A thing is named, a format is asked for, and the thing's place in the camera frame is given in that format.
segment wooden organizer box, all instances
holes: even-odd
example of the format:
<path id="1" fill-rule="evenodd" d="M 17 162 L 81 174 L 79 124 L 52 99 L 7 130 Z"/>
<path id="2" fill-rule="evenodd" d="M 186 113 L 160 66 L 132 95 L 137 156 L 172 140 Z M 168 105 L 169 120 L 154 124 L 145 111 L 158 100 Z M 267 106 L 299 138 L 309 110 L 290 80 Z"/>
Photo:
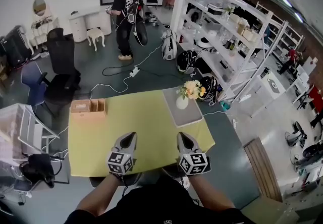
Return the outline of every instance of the wooden organizer box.
<path id="1" fill-rule="evenodd" d="M 80 119 L 104 118 L 106 116 L 105 99 L 73 100 L 70 114 Z"/>

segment blue chair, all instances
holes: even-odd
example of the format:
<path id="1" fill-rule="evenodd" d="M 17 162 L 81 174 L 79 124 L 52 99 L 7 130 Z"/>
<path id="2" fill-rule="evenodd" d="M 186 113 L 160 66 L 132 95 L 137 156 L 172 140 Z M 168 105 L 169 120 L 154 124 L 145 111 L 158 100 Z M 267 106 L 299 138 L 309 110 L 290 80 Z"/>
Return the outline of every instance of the blue chair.
<path id="1" fill-rule="evenodd" d="M 53 112 L 45 103 L 44 95 L 47 85 L 44 82 L 42 82 L 42 78 L 42 72 L 35 61 L 30 61 L 22 68 L 21 82 L 30 88 L 28 93 L 27 104 L 35 107 L 41 105 L 53 117 L 55 117 Z"/>

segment black t-shirt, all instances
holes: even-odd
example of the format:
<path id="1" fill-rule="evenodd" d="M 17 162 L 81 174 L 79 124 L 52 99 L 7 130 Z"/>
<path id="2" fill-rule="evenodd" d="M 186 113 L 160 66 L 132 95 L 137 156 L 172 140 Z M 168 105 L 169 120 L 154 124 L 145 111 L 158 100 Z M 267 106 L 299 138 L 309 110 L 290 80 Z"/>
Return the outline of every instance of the black t-shirt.
<path id="1" fill-rule="evenodd" d="M 75 210 L 65 224 L 77 223 L 254 224 L 238 209 L 215 212 L 196 205 L 188 192 L 170 178 L 160 178 L 155 185 L 130 191 L 115 208 L 99 217 L 84 210 Z"/>
<path id="2" fill-rule="evenodd" d="M 117 16 L 117 25 L 119 25 L 124 17 L 128 14 L 129 7 L 133 3 L 133 0 L 114 0 L 112 10 L 121 12 L 121 14 Z"/>

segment oval mirror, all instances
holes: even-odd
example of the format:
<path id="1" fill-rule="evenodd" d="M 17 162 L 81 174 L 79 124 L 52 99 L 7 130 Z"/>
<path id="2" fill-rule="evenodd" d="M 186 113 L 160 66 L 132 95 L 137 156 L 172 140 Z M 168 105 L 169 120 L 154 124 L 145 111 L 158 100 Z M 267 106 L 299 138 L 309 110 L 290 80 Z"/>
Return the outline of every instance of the oval mirror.
<path id="1" fill-rule="evenodd" d="M 46 3 L 44 0 L 35 0 L 32 8 L 36 15 L 43 16 L 46 11 Z"/>

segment white stool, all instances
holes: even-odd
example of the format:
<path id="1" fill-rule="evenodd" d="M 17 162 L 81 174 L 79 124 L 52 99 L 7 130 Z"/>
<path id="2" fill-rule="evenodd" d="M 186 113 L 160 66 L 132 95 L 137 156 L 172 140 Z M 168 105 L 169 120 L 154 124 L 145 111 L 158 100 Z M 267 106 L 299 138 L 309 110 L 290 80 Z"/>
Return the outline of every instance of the white stool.
<path id="1" fill-rule="evenodd" d="M 90 38 L 92 38 L 95 51 L 96 51 L 95 41 L 98 42 L 99 41 L 98 40 L 99 37 L 102 37 L 102 46 L 105 47 L 103 32 L 101 30 L 99 30 L 98 28 L 92 28 L 92 29 L 88 30 L 86 32 L 86 37 L 87 37 L 87 40 L 89 40 L 89 46 L 91 46 L 91 40 L 90 40 Z"/>

